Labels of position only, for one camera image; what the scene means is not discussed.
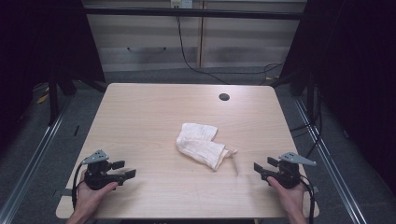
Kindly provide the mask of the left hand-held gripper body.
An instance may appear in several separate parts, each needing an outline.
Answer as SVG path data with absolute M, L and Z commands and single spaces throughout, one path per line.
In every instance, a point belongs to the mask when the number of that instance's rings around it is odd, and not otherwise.
M 85 182 L 93 190 L 99 190 L 111 182 L 117 182 L 119 186 L 123 184 L 121 175 L 109 175 L 107 172 L 111 169 L 111 163 L 108 161 L 108 155 L 98 149 L 91 156 L 82 161 L 83 165 L 87 165 L 85 173 Z

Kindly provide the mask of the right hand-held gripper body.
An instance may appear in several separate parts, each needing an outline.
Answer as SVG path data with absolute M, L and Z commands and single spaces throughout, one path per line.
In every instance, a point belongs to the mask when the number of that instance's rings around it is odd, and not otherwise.
M 300 164 L 316 166 L 315 161 L 298 155 L 294 152 L 282 154 L 276 159 L 279 165 L 276 167 L 277 172 L 270 171 L 270 176 L 276 179 L 285 189 L 293 189 L 301 182 Z

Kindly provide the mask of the white towel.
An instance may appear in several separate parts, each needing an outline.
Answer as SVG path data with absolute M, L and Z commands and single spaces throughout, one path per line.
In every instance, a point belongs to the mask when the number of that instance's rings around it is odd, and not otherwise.
M 176 140 L 180 153 L 198 161 L 216 172 L 225 158 L 233 160 L 237 175 L 239 168 L 236 161 L 236 150 L 228 149 L 222 143 L 214 141 L 218 128 L 198 123 L 183 123 Z

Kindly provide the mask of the person's left hand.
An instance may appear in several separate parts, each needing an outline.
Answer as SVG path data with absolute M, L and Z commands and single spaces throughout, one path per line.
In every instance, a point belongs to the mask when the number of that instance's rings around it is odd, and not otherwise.
M 83 217 L 91 217 L 105 196 L 117 186 L 117 182 L 111 182 L 99 190 L 93 190 L 86 184 L 85 173 L 82 173 L 78 184 L 75 212 Z

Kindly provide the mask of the person's right hand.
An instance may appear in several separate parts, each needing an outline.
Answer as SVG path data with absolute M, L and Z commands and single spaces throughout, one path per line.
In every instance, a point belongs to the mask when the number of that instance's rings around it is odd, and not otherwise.
M 304 217 L 304 186 L 297 185 L 293 189 L 285 189 L 273 177 L 268 177 L 267 180 L 271 187 L 273 187 L 278 195 L 282 208 L 289 217 Z

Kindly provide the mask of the black metal stand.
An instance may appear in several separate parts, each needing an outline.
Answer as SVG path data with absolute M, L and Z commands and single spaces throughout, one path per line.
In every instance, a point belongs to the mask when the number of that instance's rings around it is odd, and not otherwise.
M 49 105 L 49 126 L 51 126 L 59 116 L 58 88 L 55 80 L 49 82 Z

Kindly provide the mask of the yellow floor tape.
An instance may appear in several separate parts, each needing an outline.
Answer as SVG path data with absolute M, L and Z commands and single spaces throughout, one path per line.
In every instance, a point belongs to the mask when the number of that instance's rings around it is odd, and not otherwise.
M 50 96 L 50 88 L 47 87 L 39 92 L 39 97 L 36 100 L 36 103 L 38 105 L 44 103 L 49 98 L 49 96 Z

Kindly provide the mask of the black curtain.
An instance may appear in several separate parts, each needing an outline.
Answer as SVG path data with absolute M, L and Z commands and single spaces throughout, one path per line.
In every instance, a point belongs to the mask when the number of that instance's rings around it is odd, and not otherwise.
M 0 0 L 0 153 L 16 136 L 35 85 L 105 80 L 82 0 Z
M 314 81 L 396 196 L 396 0 L 306 0 L 280 79 Z

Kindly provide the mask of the light wooden cabinet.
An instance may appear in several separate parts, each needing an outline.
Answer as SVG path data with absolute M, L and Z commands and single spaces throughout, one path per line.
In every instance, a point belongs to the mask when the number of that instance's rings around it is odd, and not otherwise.
M 157 16 L 89 15 L 106 72 L 265 66 L 286 59 L 299 22 Z M 156 53 L 132 48 L 166 47 Z

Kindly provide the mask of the black horizontal bar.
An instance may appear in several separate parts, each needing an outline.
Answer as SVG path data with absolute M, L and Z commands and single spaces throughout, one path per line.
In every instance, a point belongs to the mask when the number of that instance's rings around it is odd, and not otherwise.
M 213 9 L 172 9 L 172 8 L 137 8 L 137 7 L 84 7 L 86 14 L 130 15 L 130 16 L 174 16 L 202 18 L 262 19 L 299 21 L 306 18 L 304 13 L 238 11 Z

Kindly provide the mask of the metal floor rail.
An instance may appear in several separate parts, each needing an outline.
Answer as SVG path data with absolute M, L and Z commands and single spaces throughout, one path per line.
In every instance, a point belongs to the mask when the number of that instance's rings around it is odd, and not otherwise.
M 303 100 L 297 98 L 294 102 L 352 222 L 354 224 L 368 224 L 358 202 L 335 164 L 325 141 L 319 135 L 318 128 L 308 118 L 307 108 Z
M 71 102 L 72 99 L 67 97 L 59 114 L 47 124 L 46 130 L 38 140 L 38 143 L 30 144 L 30 147 L 35 151 L 28 157 L 28 161 L 21 164 L 22 173 L 20 175 L 11 173 L 12 176 L 17 179 L 17 182 L 12 191 L 7 195 L 7 199 L 3 206 L 0 208 L 0 224 L 11 224 L 36 175 L 39 165 L 50 147 L 52 139 L 63 122 L 64 113 L 67 111 Z

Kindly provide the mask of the white wall socket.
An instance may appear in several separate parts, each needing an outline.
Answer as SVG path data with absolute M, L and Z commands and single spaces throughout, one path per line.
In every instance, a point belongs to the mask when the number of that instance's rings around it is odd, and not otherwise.
M 193 1 L 192 0 L 170 0 L 171 8 L 184 8 L 184 9 L 192 9 Z

